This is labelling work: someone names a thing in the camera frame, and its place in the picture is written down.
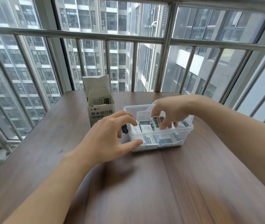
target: forearm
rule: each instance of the forearm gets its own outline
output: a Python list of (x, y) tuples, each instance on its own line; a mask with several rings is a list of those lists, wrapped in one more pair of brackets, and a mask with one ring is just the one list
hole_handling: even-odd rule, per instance
[(209, 98), (199, 97), (192, 110), (265, 185), (265, 123)]
[(91, 168), (88, 160), (78, 160), (74, 152), (66, 154), (4, 224), (63, 223), (75, 192)]

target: hand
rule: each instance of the hand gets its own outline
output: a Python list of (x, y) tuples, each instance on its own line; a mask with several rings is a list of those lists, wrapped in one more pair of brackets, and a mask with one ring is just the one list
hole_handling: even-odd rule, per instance
[(121, 138), (121, 126), (127, 123), (133, 126), (138, 125), (132, 114), (125, 111), (104, 117), (93, 125), (74, 152), (94, 166), (134, 150), (143, 143), (143, 140), (134, 140), (124, 144), (118, 141), (118, 138)]
[(164, 111), (166, 117), (162, 121), (160, 129), (171, 128), (172, 122), (177, 127), (179, 121), (191, 115), (190, 106), (200, 97), (200, 95), (190, 94), (161, 98), (157, 100), (156, 105), (153, 107), (151, 117), (159, 116), (161, 111)]

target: cardboard box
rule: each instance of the cardboard box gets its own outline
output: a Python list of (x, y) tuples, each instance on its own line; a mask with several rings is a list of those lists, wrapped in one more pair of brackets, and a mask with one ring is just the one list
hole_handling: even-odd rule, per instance
[[(115, 102), (110, 92), (110, 78), (103, 76), (84, 76), (82, 78), (88, 101), (88, 114), (91, 127), (103, 117), (115, 113)], [(101, 105), (103, 99), (109, 98), (109, 104)]]

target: brown table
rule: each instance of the brown table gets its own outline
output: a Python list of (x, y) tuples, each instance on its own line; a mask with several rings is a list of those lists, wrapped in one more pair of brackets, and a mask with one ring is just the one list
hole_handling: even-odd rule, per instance
[[(121, 110), (178, 94), (112, 95)], [(193, 123), (182, 147), (129, 153), (95, 166), (65, 223), (265, 223), (265, 186), (202, 120)], [(89, 129), (84, 92), (67, 92), (0, 167), (0, 223)]]

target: plastic storage box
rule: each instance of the plastic storage box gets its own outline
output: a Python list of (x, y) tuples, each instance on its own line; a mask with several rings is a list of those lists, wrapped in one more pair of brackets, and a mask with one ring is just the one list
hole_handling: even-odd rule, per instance
[[(134, 106), (125, 106), (124, 110), (127, 112), (130, 112), (134, 119), (137, 121), (147, 121), (150, 120), (151, 117), (151, 110), (155, 104), (151, 105), (134, 105)], [(159, 149), (164, 147), (174, 147), (174, 146), (181, 146), (183, 145), (185, 139), (187, 138), (187, 135), (194, 129), (193, 124), (191, 123), (191, 116), (190, 118), (187, 118), (181, 122), (178, 123), (178, 127), (172, 127), (170, 129), (161, 130), (161, 131), (153, 131), (150, 133), (134, 133), (131, 131), (130, 124), (127, 124), (128, 129), (128, 137), (130, 141), (133, 141), (135, 139), (142, 139), (144, 143), (137, 147), (133, 152), (138, 151), (145, 151), (145, 150), (152, 150), (152, 149)], [(148, 145), (145, 143), (145, 139), (147, 137), (151, 138), (167, 138), (170, 135), (170, 137), (179, 138), (178, 143), (153, 143), (152, 145)]]

